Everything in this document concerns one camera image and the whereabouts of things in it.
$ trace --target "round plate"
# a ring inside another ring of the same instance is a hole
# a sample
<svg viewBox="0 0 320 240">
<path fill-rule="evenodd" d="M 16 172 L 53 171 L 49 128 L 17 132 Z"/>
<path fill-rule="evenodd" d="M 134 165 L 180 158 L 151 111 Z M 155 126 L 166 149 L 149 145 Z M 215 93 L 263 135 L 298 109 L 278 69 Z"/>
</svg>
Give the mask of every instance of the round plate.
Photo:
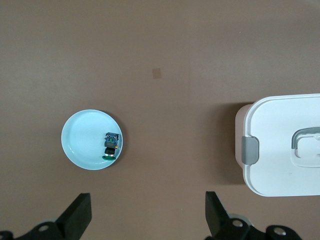
<svg viewBox="0 0 320 240">
<path fill-rule="evenodd" d="M 112 160 L 105 160 L 106 133 L 119 134 L 118 148 Z M 123 137 L 119 125 L 108 114 L 98 110 L 83 110 L 72 115 L 61 133 L 62 148 L 75 165 L 88 170 L 109 167 L 119 157 Z"/>
</svg>

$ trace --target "white lid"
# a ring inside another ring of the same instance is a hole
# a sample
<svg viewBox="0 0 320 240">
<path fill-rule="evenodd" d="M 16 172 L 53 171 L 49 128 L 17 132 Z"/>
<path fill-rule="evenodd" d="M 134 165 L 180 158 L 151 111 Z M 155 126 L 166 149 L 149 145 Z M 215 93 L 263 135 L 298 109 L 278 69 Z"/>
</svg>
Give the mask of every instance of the white lid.
<svg viewBox="0 0 320 240">
<path fill-rule="evenodd" d="M 320 195 L 320 94 L 255 102 L 243 135 L 242 161 L 249 158 L 243 176 L 251 190 L 262 196 Z"/>
</svg>

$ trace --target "storage box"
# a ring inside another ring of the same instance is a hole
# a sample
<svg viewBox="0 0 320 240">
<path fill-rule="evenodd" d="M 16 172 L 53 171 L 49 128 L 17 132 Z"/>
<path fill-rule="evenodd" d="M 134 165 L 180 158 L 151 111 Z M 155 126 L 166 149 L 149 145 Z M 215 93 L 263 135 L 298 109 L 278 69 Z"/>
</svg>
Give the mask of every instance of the storage box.
<svg viewBox="0 0 320 240">
<path fill-rule="evenodd" d="M 320 195 L 320 94 L 272 96 L 235 117 L 235 158 L 266 196 Z"/>
</svg>

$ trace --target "gray handle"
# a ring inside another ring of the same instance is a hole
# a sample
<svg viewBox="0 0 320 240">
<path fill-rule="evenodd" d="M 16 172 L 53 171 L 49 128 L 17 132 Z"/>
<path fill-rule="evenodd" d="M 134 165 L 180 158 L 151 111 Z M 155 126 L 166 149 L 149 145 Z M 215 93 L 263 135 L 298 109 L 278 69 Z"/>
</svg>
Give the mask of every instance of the gray handle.
<svg viewBox="0 0 320 240">
<path fill-rule="evenodd" d="M 291 139 L 291 149 L 298 149 L 298 136 L 301 134 L 320 134 L 320 126 L 303 128 L 296 131 Z"/>
</svg>

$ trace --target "plate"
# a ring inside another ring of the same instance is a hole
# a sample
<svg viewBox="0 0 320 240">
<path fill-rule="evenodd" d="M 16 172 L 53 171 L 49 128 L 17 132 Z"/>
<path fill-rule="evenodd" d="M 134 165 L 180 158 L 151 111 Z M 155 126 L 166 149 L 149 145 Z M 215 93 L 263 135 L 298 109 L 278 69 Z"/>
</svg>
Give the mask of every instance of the plate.
<svg viewBox="0 0 320 240">
<path fill-rule="evenodd" d="M 106 133 L 119 134 L 115 159 L 106 160 Z M 123 147 L 123 136 L 117 122 L 105 112 L 87 109 L 72 115 L 64 124 L 61 133 L 64 153 L 75 165 L 87 170 L 109 167 L 119 157 Z"/>
</svg>

